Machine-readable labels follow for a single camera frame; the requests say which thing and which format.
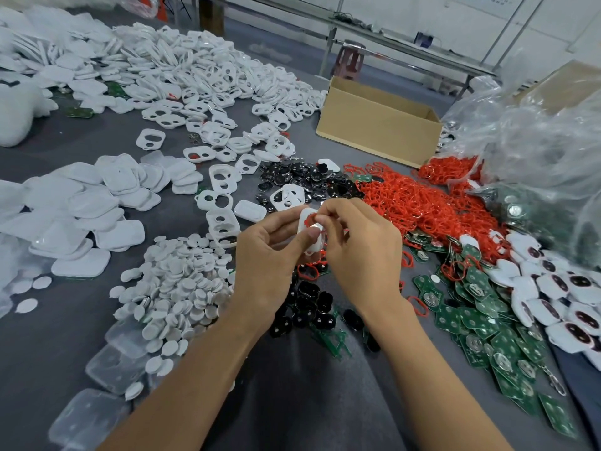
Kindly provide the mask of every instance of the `cardboard box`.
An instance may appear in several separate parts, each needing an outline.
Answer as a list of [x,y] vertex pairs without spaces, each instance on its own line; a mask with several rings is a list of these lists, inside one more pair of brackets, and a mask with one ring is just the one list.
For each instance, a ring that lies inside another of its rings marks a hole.
[[429,106],[333,77],[317,134],[418,168],[435,153],[441,129]]
[[566,63],[516,96],[520,103],[539,104],[549,115],[582,103],[601,90],[601,69],[576,60]]

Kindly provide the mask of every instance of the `work surface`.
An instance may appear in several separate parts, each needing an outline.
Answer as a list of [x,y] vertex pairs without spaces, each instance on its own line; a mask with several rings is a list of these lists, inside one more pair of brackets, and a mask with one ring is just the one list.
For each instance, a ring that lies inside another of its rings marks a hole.
[[[110,24],[139,21],[133,16],[92,12]],[[323,80],[297,73],[316,88]],[[16,148],[0,150],[0,179],[22,182],[51,172],[66,164],[94,163],[100,155],[129,153],[135,159],[146,152],[135,146],[143,128],[158,128],[143,120],[139,111],[117,115],[110,109],[90,120],[69,118],[62,106],[48,119],[36,120],[27,140]],[[227,109],[238,128],[233,136],[259,122],[251,114],[252,100],[237,100]],[[318,116],[294,123],[290,139],[297,155],[306,161],[330,158],[338,165],[365,165],[379,160],[315,134]],[[167,131],[161,151],[182,156],[189,147],[184,128]],[[408,174],[409,168],[387,162]],[[207,175],[208,165],[200,172]],[[244,176],[234,202],[254,200],[259,175]],[[169,238],[207,232],[205,212],[192,196],[177,196],[169,189],[161,192],[162,202],[141,213],[126,210],[128,219],[139,219],[146,228],[146,241],[123,253],[113,253],[106,271],[86,281],[56,279],[46,290],[15,296],[16,301],[35,297],[40,305],[32,313],[10,313],[0,320],[0,437],[1,448],[10,451],[57,450],[47,432],[64,406],[84,388],[96,386],[84,373],[86,363],[104,345],[104,334],[114,323],[118,307],[109,299],[109,289],[120,283],[120,273],[139,266],[142,255],[158,235]],[[412,277],[432,273],[434,263],[404,269],[405,295],[415,295]],[[321,288],[334,295],[335,303],[347,305],[332,275],[318,280]],[[517,451],[589,450],[582,424],[579,441],[553,431],[544,418],[532,418],[503,397],[492,377],[472,369],[449,334],[434,327],[432,317],[420,319],[427,334],[453,370],[462,379],[486,413]],[[280,339],[264,336],[252,350],[236,388],[229,394],[206,440],[207,450],[402,450],[415,449],[406,413],[383,354],[369,354],[359,336],[339,322],[350,337],[352,357],[337,361],[312,340],[307,329],[294,329]],[[556,365],[547,364],[557,373]],[[537,390],[559,398],[539,373]],[[570,402],[572,416],[576,411]],[[438,419],[432,418],[432,433]]]

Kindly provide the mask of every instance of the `forearm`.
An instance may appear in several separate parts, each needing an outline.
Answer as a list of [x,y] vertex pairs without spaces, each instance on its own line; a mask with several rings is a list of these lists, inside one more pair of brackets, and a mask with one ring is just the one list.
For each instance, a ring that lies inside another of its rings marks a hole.
[[363,314],[392,366],[420,449],[511,450],[423,331],[410,303],[397,295],[387,310]]
[[198,451],[244,359],[263,333],[251,311],[229,310],[99,451]]

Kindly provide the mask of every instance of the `person's left hand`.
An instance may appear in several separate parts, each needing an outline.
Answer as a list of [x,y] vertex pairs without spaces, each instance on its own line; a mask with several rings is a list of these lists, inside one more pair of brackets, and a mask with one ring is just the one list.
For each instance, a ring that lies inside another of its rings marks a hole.
[[[305,205],[274,212],[238,235],[236,282],[231,305],[244,305],[247,312],[259,313],[269,326],[284,303],[296,265],[317,261],[319,254],[304,255],[319,236],[319,228],[309,227],[296,235]],[[296,235],[289,243],[291,236]]]

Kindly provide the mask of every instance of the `hand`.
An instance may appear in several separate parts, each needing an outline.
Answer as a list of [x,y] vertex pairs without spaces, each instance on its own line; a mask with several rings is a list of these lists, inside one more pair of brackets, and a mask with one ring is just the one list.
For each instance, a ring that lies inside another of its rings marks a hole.
[[327,262],[360,313],[400,297],[403,237],[390,221],[358,198],[325,201],[315,221],[327,231]]
[[244,305],[247,313],[258,314],[261,324],[267,327],[284,303],[294,268],[319,258],[319,254],[313,258],[304,255],[317,241],[319,228],[307,228],[296,234],[305,207],[272,213],[237,238],[236,282],[231,305]]

